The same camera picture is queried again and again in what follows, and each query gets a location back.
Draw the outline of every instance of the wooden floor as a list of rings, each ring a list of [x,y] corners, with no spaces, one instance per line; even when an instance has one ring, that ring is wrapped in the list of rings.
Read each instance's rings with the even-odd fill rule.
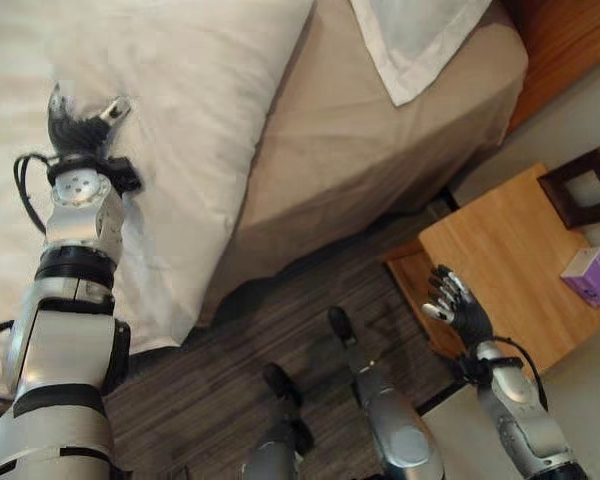
[[[368,353],[415,406],[449,386],[451,376],[379,259],[434,221],[426,211],[331,245],[240,288],[213,326],[194,331],[179,351],[136,359],[141,373],[106,402],[118,463],[134,478],[170,478],[185,465],[191,478],[239,478],[268,426],[273,400],[260,368],[274,361],[306,396],[302,413],[316,449],[302,464],[302,478],[378,472],[326,310],[347,309]]]

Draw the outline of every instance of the robot leg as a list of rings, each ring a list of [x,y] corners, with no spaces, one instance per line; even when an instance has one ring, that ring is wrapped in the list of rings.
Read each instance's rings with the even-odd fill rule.
[[[329,322],[345,349],[354,394],[369,420],[385,478],[443,479],[442,459],[426,426],[404,395],[366,359],[346,312],[330,308]]]
[[[271,363],[262,373],[277,398],[275,424],[258,442],[242,478],[292,480],[297,478],[300,461],[313,448],[313,436],[300,418],[302,395],[278,365]]]

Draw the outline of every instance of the purple tissue box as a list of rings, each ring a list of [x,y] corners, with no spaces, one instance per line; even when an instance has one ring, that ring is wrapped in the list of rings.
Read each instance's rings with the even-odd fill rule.
[[[600,307],[600,247],[578,251],[560,277],[590,305]]]

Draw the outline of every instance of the beige bed sheet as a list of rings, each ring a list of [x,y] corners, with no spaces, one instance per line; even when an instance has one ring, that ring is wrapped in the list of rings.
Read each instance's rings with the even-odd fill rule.
[[[363,229],[398,198],[429,201],[502,140],[527,67],[494,3],[438,79],[395,108],[348,0],[318,0],[304,33],[199,325],[240,284]]]

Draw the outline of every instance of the white pillow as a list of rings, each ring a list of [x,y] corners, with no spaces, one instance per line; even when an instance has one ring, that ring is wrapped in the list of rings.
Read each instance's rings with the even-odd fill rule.
[[[351,0],[367,50],[394,105],[427,88],[491,0]]]
[[[128,156],[144,181],[125,199],[115,286],[134,351],[178,345],[197,320],[311,4],[118,3],[58,36],[57,78],[78,111],[120,94],[133,101],[112,154]]]
[[[51,153],[46,104],[59,79],[78,111],[132,98],[111,153],[132,160],[145,190],[124,199],[115,313],[131,324],[133,351],[182,342],[238,217],[255,145],[311,4],[0,1],[0,322],[18,313],[42,251],[11,162]],[[46,219],[49,185],[37,165],[28,184]]]

